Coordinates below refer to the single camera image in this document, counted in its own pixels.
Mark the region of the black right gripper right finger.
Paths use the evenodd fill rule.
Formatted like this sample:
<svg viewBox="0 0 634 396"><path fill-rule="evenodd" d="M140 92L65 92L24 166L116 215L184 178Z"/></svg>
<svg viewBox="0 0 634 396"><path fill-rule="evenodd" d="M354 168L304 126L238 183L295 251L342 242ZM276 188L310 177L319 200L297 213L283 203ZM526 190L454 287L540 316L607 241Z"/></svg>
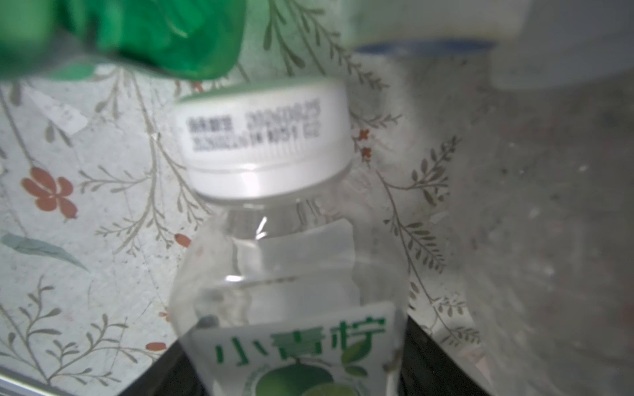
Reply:
<svg viewBox="0 0 634 396"><path fill-rule="evenodd" d="M408 318L399 396L486 396L478 384L416 321Z"/></svg>

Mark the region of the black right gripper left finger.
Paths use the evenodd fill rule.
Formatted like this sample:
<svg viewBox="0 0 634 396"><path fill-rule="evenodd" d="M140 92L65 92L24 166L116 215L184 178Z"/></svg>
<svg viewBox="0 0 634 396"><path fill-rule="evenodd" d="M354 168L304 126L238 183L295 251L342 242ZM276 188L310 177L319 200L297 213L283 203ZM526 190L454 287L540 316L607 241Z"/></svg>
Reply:
<svg viewBox="0 0 634 396"><path fill-rule="evenodd" d="M168 350L120 396L208 396L179 342Z"/></svg>

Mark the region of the green label white cap bottle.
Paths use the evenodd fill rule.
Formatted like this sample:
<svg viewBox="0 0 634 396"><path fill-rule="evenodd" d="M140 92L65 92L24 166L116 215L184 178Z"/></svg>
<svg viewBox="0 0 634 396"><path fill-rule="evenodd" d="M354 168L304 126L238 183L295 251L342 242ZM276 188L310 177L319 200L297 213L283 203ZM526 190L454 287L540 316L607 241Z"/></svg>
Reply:
<svg viewBox="0 0 634 396"><path fill-rule="evenodd" d="M174 128L193 190L215 209L168 306L208 394L396 394L407 266L348 180L345 84L193 95L176 104Z"/></svg>

